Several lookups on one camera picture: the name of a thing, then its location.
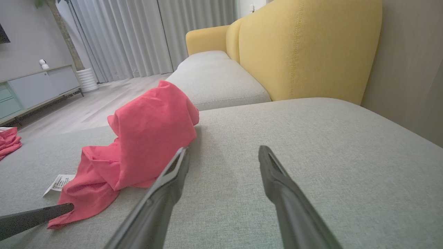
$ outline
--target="light blue cabinet door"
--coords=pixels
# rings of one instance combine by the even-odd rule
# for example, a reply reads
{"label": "light blue cabinet door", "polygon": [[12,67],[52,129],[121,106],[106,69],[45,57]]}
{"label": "light blue cabinet door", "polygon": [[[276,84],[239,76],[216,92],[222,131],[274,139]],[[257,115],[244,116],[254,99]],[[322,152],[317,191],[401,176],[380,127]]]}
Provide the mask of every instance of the light blue cabinet door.
{"label": "light blue cabinet door", "polygon": [[48,75],[58,94],[63,94],[80,86],[70,66],[48,71]]}
{"label": "light blue cabinet door", "polygon": [[21,108],[14,98],[0,102],[0,118],[4,118],[20,110]]}
{"label": "light blue cabinet door", "polygon": [[11,80],[8,84],[25,109],[58,96],[47,72]]}

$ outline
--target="sofa seat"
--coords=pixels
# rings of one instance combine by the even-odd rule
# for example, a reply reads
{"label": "sofa seat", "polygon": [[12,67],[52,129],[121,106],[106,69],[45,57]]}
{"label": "sofa seat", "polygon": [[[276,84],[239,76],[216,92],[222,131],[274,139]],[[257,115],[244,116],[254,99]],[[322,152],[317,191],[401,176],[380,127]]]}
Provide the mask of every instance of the sofa seat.
{"label": "sofa seat", "polygon": [[[282,248],[260,176],[269,146],[343,248],[443,247],[443,148],[358,105],[307,98],[200,112],[183,194],[164,248]],[[0,215],[51,206],[57,174],[110,127],[24,141],[0,161]],[[126,188],[102,213],[61,230],[35,227],[0,248],[102,248],[145,189]]]}
{"label": "sofa seat", "polygon": [[189,56],[166,80],[186,93],[199,110],[271,101],[260,83],[223,51]]}

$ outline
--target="white curtain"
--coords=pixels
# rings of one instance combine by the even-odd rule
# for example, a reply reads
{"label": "white curtain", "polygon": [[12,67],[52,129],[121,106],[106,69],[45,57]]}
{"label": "white curtain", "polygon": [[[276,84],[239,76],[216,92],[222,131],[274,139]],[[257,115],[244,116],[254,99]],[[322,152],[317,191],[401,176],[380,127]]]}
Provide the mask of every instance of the white curtain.
{"label": "white curtain", "polygon": [[72,0],[72,7],[105,81],[173,72],[188,57],[188,31],[236,19],[235,0]]}
{"label": "white curtain", "polygon": [[172,72],[156,0],[73,0],[107,81]]}
{"label": "white curtain", "polygon": [[185,35],[236,20],[235,0],[158,0],[174,70],[188,57]]}

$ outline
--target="pink cloth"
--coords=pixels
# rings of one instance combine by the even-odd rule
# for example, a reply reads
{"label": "pink cloth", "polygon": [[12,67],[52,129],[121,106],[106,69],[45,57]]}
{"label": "pink cloth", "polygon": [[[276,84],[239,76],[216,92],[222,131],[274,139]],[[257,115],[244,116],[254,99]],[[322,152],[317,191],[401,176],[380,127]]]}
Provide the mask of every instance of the pink cloth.
{"label": "pink cloth", "polygon": [[17,127],[0,132],[0,160],[22,147],[21,137],[17,136]]}
{"label": "pink cloth", "polygon": [[49,222],[49,229],[102,212],[125,187],[150,187],[180,147],[196,136],[198,110],[175,85],[157,88],[108,117],[118,136],[109,146],[88,146],[75,178],[62,190],[58,204],[73,203],[70,213]]}

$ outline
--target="white plant pot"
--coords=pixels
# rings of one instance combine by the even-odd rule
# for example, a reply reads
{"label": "white plant pot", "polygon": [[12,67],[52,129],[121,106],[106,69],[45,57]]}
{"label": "white plant pot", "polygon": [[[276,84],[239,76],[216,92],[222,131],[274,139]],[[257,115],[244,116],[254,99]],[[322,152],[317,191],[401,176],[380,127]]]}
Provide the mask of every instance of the white plant pot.
{"label": "white plant pot", "polygon": [[98,85],[97,82],[95,82],[91,68],[77,71],[77,75],[80,79],[80,84],[84,93],[92,92],[98,89]]}

